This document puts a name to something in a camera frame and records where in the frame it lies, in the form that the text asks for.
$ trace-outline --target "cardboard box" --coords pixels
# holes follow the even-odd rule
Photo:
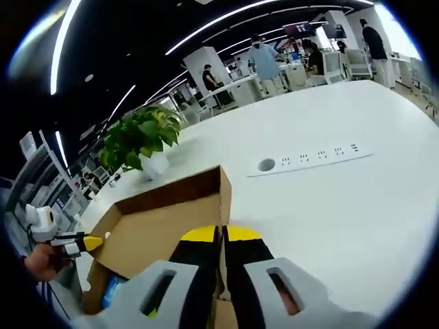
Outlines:
[[[102,296],[115,273],[132,278],[156,260],[167,260],[188,231],[227,224],[231,195],[226,174],[215,167],[113,204],[91,232],[110,235],[91,252],[95,260],[88,275],[91,290],[83,296],[84,312],[102,310]],[[231,302],[215,301],[213,314],[216,328],[237,328],[230,326],[236,323]]]

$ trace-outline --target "power strip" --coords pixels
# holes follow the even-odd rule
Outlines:
[[[310,169],[365,158],[371,155],[373,155],[372,152],[360,147],[357,143],[323,147],[313,151],[304,151],[292,156],[276,156],[253,162],[247,176],[256,177]]]

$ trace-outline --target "office chair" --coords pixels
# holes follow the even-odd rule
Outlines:
[[[96,175],[97,179],[100,180],[102,184],[105,184],[105,182],[110,178],[110,174],[102,166],[96,168],[93,174]]]
[[[308,85],[321,86],[346,81],[342,71],[339,51],[323,53],[323,71],[324,75],[312,75],[309,77],[307,80]]]
[[[352,80],[372,79],[372,68],[362,49],[346,49],[348,74]]]
[[[431,108],[431,118],[435,119],[439,108],[439,88],[430,78],[421,60],[410,58],[412,66],[412,83],[416,96],[421,96],[426,102],[425,110]]]

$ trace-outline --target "computer screen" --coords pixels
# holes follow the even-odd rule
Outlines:
[[[341,24],[324,24],[323,30],[327,34],[328,39],[344,39],[346,32]]]
[[[340,70],[340,55],[339,53],[326,53],[325,59],[327,62],[327,72],[334,72]]]
[[[316,36],[316,31],[314,31],[313,27],[310,26],[309,23],[289,25],[289,26],[285,26],[283,29],[285,30],[285,33],[289,37],[292,37],[295,39]]]

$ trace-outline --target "desk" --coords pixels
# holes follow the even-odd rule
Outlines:
[[[374,155],[248,178],[252,160],[355,141]],[[345,308],[382,315],[417,275],[436,231],[439,129],[413,103],[371,81],[308,88],[181,131],[158,182],[122,174],[82,215],[90,230],[112,202],[221,164],[230,222],[260,232],[275,257],[321,280]],[[91,257],[77,261],[80,282]]]
[[[292,62],[290,64],[280,65],[279,69],[281,71],[285,71],[290,79],[290,82],[297,86],[302,86],[305,84],[305,80],[307,79],[305,68],[301,62]],[[241,106],[248,105],[250,103],[254,103],[260,99],[262,99],[261,91],[255,80],[258,78],[257,74],[251,74],[247,77],[243,77],[239,80],[231,82],[214,90],[201,98],[200,101],[204,101],[209,97],[212,97],[218,93],[223,91],[230,91],[237,104]]]
[[[239,80],[233,81],[210,92],[208,95],[201,98],[200,101],[204,101],[209,97],[215,96],[216,94],[222,93],[227,90],[233,94],[233,97],[235,98],[238,106],[245,106],[249,103],[254,103],[262,98],[259,87],[254,81],[256,78],[257,75],[252,74]]]
[[[412,89],[412,73],[410,62],[402,58],[391,57],[395,81],[400,82],[407,88]]]

